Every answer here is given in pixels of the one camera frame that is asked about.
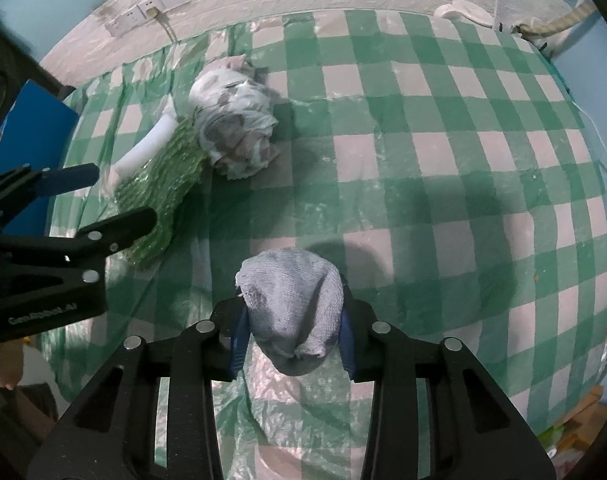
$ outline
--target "green checkered tablecloth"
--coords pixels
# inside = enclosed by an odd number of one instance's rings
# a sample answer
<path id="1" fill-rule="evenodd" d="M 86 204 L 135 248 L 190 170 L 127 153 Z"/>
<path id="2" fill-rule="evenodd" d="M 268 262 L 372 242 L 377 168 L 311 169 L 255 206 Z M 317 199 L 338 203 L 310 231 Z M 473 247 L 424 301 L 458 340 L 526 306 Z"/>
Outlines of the green checkered tablecloth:
<path id="1" fill-rule="evenodd" d="M 64 395 L 126 336 L 165 338 L 207 316 L 248 256 L 297 246 L 408 335 L 461 338 L 534 431 L 572 407 L 605 340 L 607 221 L 583 125 L 542 56 L 508 34 L 400 12 L 232 25 L 77 89 L 65 165 L 119 160 L 166 95 L 181 110 L 208 60 L 238 54 L 274 90 L 280 156 L 247 180 L 206 176 L 154 268 L 110 260 L 107 314 L 42 336 Z M 56 199 L 52 234 L 96 220 L 98 190 Z M 226 476 L 356 475 L 372 391 L 349 383 L 337 352 L 288 378 L 251 345 L 238 380 L 215 385 Z"/>

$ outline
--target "metal rivet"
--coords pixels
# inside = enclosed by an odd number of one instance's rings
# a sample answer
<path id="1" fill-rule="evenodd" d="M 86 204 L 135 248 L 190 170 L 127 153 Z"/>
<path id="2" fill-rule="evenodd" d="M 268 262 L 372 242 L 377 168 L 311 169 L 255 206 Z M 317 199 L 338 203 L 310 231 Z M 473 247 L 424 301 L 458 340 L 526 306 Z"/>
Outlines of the metal rivet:
<path id="1" fill-rule="evenodd" d="M 214 323 L 209 319 L 202 319 L 199 323 L 196 324 L 196 330 L 197 332 L 201 332 L 202 334 L 212 332 L 212 330 L 214 330 Z"/>
<path id="2" fill-rule="evenodd" d="M 125 341 L 123 341 L 123 346 L 126 350 L 134 350 L 141 344 L 141 338 L 138 335 L 131 335 Z"/>
<path id="3" fill-rule="evenodd" d="M 463 348 L 463 344 L 456 337 L 447 337 L 443 345 L 451 352 L 458 352 Z"/>
<path id="4" fill-rule="evenodd" d="M 387 334 L 390 331 L 390 325 L 385 321 L 375 321 L 373 323 L 373 330 L 378 334 Z"/>
<path id="5" fill-rule="evenodd" d="M 99 273 L 96 270 L 84 270 L 81 275 L 83 281 L 86 283 L 96 283 L 99 281 Z"/>

